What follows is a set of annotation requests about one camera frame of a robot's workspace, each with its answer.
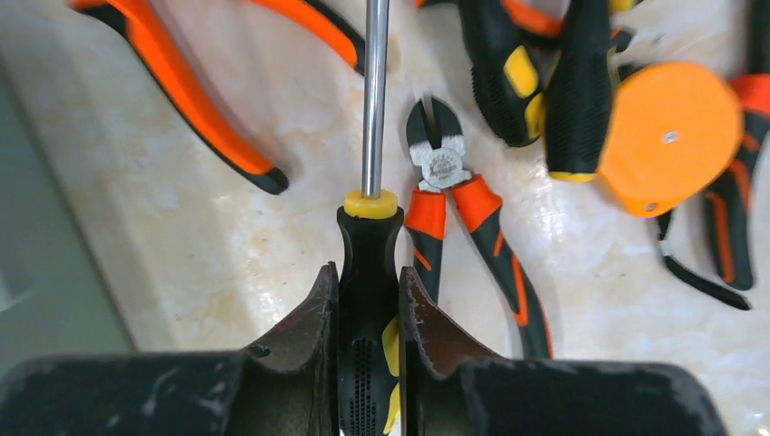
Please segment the green plastic toolbox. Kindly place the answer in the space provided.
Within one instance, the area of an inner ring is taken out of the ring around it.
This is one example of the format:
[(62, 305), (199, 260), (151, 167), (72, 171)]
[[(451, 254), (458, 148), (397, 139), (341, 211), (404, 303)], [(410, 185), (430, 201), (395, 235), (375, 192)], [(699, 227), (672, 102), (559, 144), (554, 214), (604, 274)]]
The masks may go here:
[(1, 372), (135, 346), (21, 98), (1, 74)]

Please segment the large black yellow screwdriver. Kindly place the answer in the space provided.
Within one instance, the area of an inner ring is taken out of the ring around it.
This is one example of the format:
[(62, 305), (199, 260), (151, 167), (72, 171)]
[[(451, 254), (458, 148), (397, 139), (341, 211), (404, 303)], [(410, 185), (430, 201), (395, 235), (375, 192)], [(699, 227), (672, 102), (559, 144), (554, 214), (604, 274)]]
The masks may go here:
[(395, 244), (404, 212), (381, 186), (389, 8), (387, 0), (367, 3), (361, 188), (346, 195), (337, 215), (344, 245), (338, 394), (346, 435), (388, 435), (400, 416)]

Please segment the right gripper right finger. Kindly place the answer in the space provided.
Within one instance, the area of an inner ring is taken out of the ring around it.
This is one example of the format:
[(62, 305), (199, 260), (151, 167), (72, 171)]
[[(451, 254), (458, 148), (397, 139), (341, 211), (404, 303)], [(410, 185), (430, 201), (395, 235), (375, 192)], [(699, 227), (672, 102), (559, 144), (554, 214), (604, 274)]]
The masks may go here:
[(406, 435), (724, 435), (707, 389), (656, 362), (511, 360), (463, 330), (400, 274)]

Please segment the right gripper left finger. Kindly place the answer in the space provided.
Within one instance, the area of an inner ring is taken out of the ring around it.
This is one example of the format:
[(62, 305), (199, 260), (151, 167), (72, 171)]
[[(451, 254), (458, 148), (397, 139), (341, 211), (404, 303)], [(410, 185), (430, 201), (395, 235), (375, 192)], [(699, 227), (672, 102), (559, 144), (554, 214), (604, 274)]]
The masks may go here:
[(339, 278), (237, 350), (45, 356), (1, 380), (4, 435), (335, 435)]

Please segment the orange tape measure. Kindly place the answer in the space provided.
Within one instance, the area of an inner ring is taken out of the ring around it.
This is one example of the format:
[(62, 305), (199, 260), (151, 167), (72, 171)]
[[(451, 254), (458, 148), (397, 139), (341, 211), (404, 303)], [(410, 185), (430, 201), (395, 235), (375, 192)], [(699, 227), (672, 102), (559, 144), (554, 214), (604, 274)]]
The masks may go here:
[(744, 127), (738, 98), (708, 68), (685, 61), (619, 69), (615, 112), (597, 183), (622, 211), (655, 226), (662, 263), (679, 281), (739, 311), (748, 300), (676, 259), (674, 210), (726, 168)]

